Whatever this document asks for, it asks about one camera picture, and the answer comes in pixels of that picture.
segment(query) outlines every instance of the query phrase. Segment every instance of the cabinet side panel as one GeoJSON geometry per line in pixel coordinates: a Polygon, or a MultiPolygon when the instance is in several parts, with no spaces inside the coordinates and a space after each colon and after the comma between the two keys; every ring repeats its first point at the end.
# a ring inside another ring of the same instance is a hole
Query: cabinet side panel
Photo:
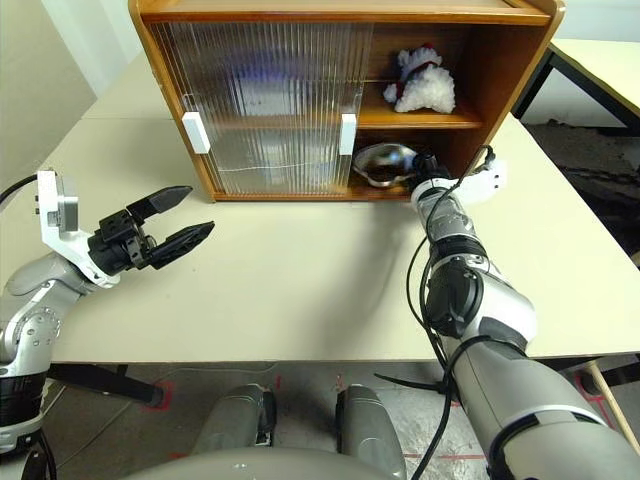
{"type": "Polygon", "coordinates": [[[190,147],[189,137],[187,136],[187,132],[182,126],[181,121],[184,110],[178,100],[178,95],[174,85],[172,84],[167,65],[165,64],[164,58],[160,53],[158,45],[153,39],[149,28],[144,24],[141,18],[141,8],[145,3],[147,2],[143,2],[142,0],[129,0],[129,14],[131,15],[131,20],[138,32],[138,36],[142,42],[142,46],[151,65],[151,70],[153,71],[156,82],[158,82],[162,95],[167,102],[169,111],[173,116],[178,131],[180,132],[180,136],[187,146],[194,168],[198,174],[198,178],[211,200],[215,200],[215,194],[221,191],[221,187],[214,181],[213,172],[210,171],[207,162],[201,155],[195,154],[193,149],[190,147]]]}
{"type": "Polygon", "coordinates": [[[458,62],[455,81],[484,121],[482,128],[458,131],[442,160],[460,175],[477,148],[491,142],[544,54],[564,15],[564,4],[536,0],[551,15],[544,27],[476,25],[458,62]]]}

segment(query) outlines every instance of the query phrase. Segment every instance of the white wall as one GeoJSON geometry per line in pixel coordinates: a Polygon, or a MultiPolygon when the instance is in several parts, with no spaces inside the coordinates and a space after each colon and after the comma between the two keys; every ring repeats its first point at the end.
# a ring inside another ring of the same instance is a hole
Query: white wall
{"type": "Polygon", "coordinates": [[[0,189],[33,174],[95,99],[40,0],[0,0],[0,189]]]}
{"type": "MultiPolygon", "coordinates": [[[[565,3],[567,11],[556,38],[640,42],[639,0],[565,0],[565,3]]],[[[575,126],[622,126],[556,71],[549,75],[522,121],[539,124],[549,119],[575,126]]]]}
{"type": "Polygon", "coordinates": [[[127,0],[42,0],[42,4],[97,96],[142,50],[127,0]]]}

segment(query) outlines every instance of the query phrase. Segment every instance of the red floor marking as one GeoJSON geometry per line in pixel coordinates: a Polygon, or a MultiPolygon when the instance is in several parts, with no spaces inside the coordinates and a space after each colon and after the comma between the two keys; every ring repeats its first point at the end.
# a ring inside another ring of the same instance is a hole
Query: red floor marking
{"type": "Polygon", "coordinates": [[[580,381],[580,375],[579,372],[575,372],[573,374],[573,380],[576,384],[576,388],[578,389],[578,391],[580,392],[580,395],[582,395],[585,400],[604,400],[604,397],[602,395],[591,395],[589,392],[587,392],[584,387],[582,386],[582,382],[580,381]]]}
{"type": "Polygon", "coordinates": [[[156,407],[150,407],[149,405],[144,405],[142,408],[144,408],[145,410],[152,410],[154,412],[169,410],[169,405],[171,404],[171,399],[173,398],[173,390],[175,389],[175,383],[158,382],[155,384],[155,386],[160,387],[162,388],[162,390],[164,390],[162,403],[156,407]]]}
{"type": "MultiPolygon", "coordinates": [[[[422,458],[422,453],[403,453],[405,458],[422,458]]],[[[438,455],[436,458],[441,460],[484,460],[484,455],[467,454],[467,455],[438,455]]]]}
{"type": "Polygon", "coordinates": [[[438,455],[436,458],[442,458],[443,460],[484,460],[484,455],[438,455]]]}
{"type": "Polygon", "coordinates": [[[595,400],[594,403],[596,403],[598,405],[598,408],[600,409],[600,412],[602,412],[602,416],[604,417],[605,421],[607,422],[607,425],[609,425],[610,428],[615,430],[616,427],[613,426],[613,423],[611,422],[611,419],[609,418],[609,414],[607,413],[605,408],[602,406],[602,400],[595,400]]]}

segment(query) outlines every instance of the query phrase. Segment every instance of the black table leg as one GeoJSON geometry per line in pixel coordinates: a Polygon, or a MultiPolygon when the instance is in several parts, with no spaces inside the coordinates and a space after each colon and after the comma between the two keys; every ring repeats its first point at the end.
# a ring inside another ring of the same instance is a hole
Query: black table leg
{"type": "Polygon", "coordinates": [[[545,54],[542,56],[540,63],[538,63],[538,66],[531,74],[529,81],[525,85],[522,93],[520,94],[520,97],[511,110],[514,117],[522,118],[522,116],[529,108],[529,105],[531,105],[533,99],[536,98],[536,95],[540,91],[540,88],[551,73],[551,70],[553,70],[553,67],[549,62],[551,60],[551,57],[554,55],[555,53],[547,49],[545,54]]]}
{"type": "Polygon", "coordinates": [[[606,108],[614,117],[624,123],[631,131],[627,135],[640,134],[640,117],[606,90],[596,84],[591,78],[565,61],[560,55],[553,54],[549,59],[549,65],[558,70],[565,77],[580,87],[586,94],[606,108]]]}
{"type": "Polygon", "coordinates": [[[582,365],[583,363],[587,363],[598,358],[600,357],[535,358],[534,360],[546,365],[556,372],[559,372],[567,368],[577,367],[578,365],[582,365]]]}
{"type": "Polygon", "coordinates": [[[152,407],[162,404],[162,388],[127,377],[125,372],[126,366],[118,366],[118,371],[112,372],[96,365],[51,364],[47,376],[67,385],[107,392],[152,407]]]}

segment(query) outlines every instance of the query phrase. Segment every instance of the gray floor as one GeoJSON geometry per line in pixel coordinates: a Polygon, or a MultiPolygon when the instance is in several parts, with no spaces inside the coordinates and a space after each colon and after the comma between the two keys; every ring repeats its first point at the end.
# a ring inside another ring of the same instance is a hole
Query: gray floor
{"type": "MultiPolygon", "coordinates": [[[[640,148],[634,140],[605,138],[593,130],[557,125],[532,127],[530,131],[561,165],[628,173],[640,164],[640,148]]],[[[603,367],[631,361],[630,356],[609,358],[603,367]]],[[[361,383],[375,389],[386,405],[412,472],[435,431],[443,399],[431,392],[393,386],[376,379],[374,372],[418,381],[433,381],[440,374],[434,365],[405,363],[135,366],[133,376],[161,381],[170,388],[169,408],[150,410],[69,388],[49,411],[45,429],[61,479],[117,479],[188,454],[216,399],[237,385],[259,382],[272,388],[278,400],[276,446],[335,451],[336,393],[351,383],[361,383]]],[[[57,392],[52,388],[49,399],[57,392]]],[[[640,436],[640,383],[616,387],[614,393],[640,436]]],[[[589,400],[601,411],[598,397],[589,400]]],[[[617,428],[608,409],[602,408],[603,416],[617,428]]],[[[464,412],[454,407],[425,478],[484,479],[484,469],[484,457],[464,412]]]]}

